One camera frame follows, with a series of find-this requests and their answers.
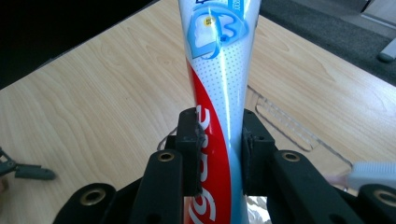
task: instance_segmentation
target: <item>red and white tube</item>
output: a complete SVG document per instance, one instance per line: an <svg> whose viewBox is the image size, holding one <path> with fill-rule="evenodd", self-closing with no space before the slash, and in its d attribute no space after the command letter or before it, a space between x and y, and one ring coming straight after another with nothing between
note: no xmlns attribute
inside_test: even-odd
<svg viewBox="0 0 396 224"><path fill-rule="evenodd" d="M261 0L179 0L202 148L203 192L185 223L247 223L241 137L250 55Z"/></svg>

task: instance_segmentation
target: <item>yellow dot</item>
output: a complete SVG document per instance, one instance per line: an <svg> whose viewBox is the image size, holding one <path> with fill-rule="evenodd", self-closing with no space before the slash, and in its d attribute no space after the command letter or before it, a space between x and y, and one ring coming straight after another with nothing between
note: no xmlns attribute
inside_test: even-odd
<svg viewBox="0 0 396 224"><path fill-rule="evenodd" d="M212 16L207 16L206 18L204 18L204 25L205 26L211 26L213 24L215 24L216 19Z"/></svg>

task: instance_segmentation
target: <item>gray carpet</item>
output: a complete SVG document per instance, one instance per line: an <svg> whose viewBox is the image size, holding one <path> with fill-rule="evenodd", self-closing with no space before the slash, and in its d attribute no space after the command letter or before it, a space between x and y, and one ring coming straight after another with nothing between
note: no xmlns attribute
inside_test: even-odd
<svg viewBox="0 0 396 224"><path fill-rule="evenodd" d="M396 86L396 62L377 54L392 40L290 0L262 0L261 15Z"/></svg>

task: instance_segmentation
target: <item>red label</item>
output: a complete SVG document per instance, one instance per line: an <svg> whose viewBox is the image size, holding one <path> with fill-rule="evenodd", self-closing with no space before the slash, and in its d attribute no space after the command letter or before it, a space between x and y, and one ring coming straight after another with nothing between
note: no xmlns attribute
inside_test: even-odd
<svg viewBox="0 0 396 224"><path fill-rule="evenodd" d="M195 71L187 62L197 104L197 118L205 131L202 147L203 193L191 200L186 223L230 223L231 178L227 148L212 102Z"/></svg>

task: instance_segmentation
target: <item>light wood tabletop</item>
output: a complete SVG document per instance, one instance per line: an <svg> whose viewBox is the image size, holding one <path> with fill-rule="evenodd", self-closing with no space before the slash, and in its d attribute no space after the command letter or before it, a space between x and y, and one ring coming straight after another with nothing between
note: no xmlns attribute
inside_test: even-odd
<svg viewBox="0 0 396 224"><path fill-rule="evenodd" d="M396 161L396 88L263 17L248 85L346 160ZM193 106L177 0L159 1L2 89L0 146L57 178L7 175L0 223L51 223L79 188L135 181L179 112Z"/></svg>

